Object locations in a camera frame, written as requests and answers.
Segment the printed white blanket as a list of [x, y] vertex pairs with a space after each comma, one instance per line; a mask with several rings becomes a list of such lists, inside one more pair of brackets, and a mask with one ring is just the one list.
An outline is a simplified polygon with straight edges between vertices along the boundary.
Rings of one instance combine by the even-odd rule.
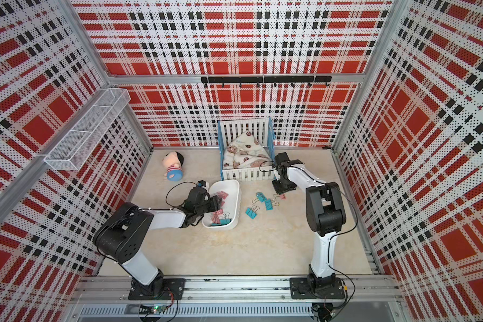
[[250, 131], [238, 136], [225, 150], [223, 169], [259, 168], [270, 162], [270, 156]]

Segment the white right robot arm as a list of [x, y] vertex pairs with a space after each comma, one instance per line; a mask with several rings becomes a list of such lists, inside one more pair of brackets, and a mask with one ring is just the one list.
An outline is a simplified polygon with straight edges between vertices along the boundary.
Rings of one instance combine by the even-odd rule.
[[335, 244], [346, 223], [338, 184], [322, 181], [285, 152], [275, 156], [274, 169], [278, 175], [272, 181], [276, 193], [282, 195], [297, 189], [304, 192], [307, 224], [315, 234], [308, 275], [291, 281], [292, 297], [343, 299], [343, 283], [334, 269]]

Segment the blue white toy crib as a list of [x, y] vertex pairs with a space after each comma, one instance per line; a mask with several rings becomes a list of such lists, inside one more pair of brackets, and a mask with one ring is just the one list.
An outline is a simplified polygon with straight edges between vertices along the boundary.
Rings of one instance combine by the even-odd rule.
[[275, 133], [271, 118], [218, 122], [217, 134], [223, 180], [275, 178]]

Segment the teal binder clip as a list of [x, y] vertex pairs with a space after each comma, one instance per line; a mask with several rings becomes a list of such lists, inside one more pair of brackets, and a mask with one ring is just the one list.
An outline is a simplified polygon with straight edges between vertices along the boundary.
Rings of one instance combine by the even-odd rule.
[[257, 203], [257, 202], [261, 202], [261, 203], [265, 203], [267, 200], [266, 196], [261, 193], [261, 192], [257, 192], [256, 193], [256, 198], [252, 201], [253, 204]]
[[259, 206], [257, 205], [251, 205], [250, 207], [248, 207], [245, 211], [245, 214], [251, 218], [251, 219], [255, 219], [256, 216], [258, 215], [258, 211], [260, 210]]
[[273, 210], [275, 207], [278, 207], [280, 203], [276, 199], [266, 199], [264, 201], [264, 205], [267, 211]]

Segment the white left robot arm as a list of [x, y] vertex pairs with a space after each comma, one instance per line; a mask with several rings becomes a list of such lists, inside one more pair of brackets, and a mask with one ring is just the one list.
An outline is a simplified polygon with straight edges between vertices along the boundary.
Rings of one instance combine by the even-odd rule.
[[128, 299], [144, 301], [167, 294], [181, 299], [184, 279], [164, 279], [164, 273], [146, 257], [142, 244], [148, 232], [196, 226], [208, 213], [221, 209], [222, 198], [211, 195], [199, 181], [180, 205], [164, 209], [141, 208], [131, 202], [121, 205], [92, 238], [97, 251], [119, 264], [131, 276]]

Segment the white plastic storage box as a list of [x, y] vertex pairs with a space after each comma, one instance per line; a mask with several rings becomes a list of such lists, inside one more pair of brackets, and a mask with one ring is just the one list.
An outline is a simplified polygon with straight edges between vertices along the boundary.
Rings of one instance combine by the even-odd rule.
[[209, 188], [210, 196], [218, 197], [218, 211], [206, 213], [202, 220], [204, 228], [210, 231], [226, 231], [234, 229], [240, 217], [241, 189], [236, 180], [218, 181]]

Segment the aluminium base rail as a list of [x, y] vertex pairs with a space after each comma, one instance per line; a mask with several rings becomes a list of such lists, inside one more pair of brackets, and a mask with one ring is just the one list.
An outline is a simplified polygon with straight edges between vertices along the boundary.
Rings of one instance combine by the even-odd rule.
[[161, 293], [135, 294], [121, 276], [85, 278], [64, 321], [409, 321], [389, 275], [342, 276], [317, 295], [304, 276], [169, 276]]

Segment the black hook rail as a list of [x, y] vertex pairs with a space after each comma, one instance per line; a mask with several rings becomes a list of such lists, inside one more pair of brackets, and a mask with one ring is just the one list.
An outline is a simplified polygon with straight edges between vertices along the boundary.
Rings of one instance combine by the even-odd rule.
[[201, 77], [202, 84], [261, 84], [261, 83], [331, 83], [332, 76], [203, 76]]

